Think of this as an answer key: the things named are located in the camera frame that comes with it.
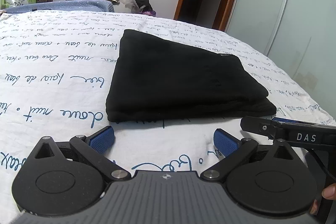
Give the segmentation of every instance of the metal screw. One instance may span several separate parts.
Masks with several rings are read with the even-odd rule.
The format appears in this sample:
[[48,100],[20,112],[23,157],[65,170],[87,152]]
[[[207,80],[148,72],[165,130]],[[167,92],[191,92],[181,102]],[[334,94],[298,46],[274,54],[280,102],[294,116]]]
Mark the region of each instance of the metal screw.
[[203,175],[208,179],[216,179],[219,177],[219,172],[216,170],[206,170]]
[[127,177],[128,172],[126,172],[125,170],[114,170],[111,173],[111,176],[114,177],[115,179],[123,179],[125,177]]

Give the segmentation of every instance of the black towel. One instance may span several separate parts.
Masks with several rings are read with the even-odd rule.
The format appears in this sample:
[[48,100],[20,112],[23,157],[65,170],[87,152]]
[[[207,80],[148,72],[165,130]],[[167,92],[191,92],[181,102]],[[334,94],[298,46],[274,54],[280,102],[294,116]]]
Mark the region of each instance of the black towel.
[[106,99],[111,122],[275,114],[238,57],[125,30]]

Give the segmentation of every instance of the black bag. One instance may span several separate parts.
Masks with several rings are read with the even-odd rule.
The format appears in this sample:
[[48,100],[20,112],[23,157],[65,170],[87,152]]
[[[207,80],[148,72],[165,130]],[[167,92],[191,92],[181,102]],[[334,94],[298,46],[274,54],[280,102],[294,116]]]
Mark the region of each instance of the black bag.
[[151,12],[153,11],[149,0],[135,0],[135,2],[137,3],[139,9],[141,10],[141,7],[143,7],[143,9],[141,10],[141,12]]

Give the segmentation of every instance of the bed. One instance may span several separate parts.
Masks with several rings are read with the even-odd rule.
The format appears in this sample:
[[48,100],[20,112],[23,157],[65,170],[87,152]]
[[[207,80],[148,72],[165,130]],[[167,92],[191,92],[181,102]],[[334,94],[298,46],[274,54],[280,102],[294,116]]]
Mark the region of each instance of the bed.
[[[336,125],[317,102],[270,59],[224,32],[137,14],[38,10],[0,17],[0,223],[19,211],[11,184],[42,136],[68,141],[106,125],[115,143],[106,157],[137,169],[201,173],[222,159],[213,133],[267,138],[240,129],[240,118],[108,122],[105,100],[125,29],[238,56],[267,88],[277,116]],[[296,150],[303,157],[303,151]]]

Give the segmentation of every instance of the round disc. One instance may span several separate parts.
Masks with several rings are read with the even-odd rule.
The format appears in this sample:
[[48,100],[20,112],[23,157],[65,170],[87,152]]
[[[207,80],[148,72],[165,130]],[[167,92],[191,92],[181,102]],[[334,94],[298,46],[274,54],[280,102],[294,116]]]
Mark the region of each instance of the round disc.
[[287,162],[242,165],[229,174],[227,190],[240,205],[263,215],[288,217],[304,213],[314,201],[316,183],[308,169]]
[[12,185],[13,197],[26,211],[40,216],[64,216],[93,204],[104,191],[105,183],[93,167],[76,161],[39,159]]

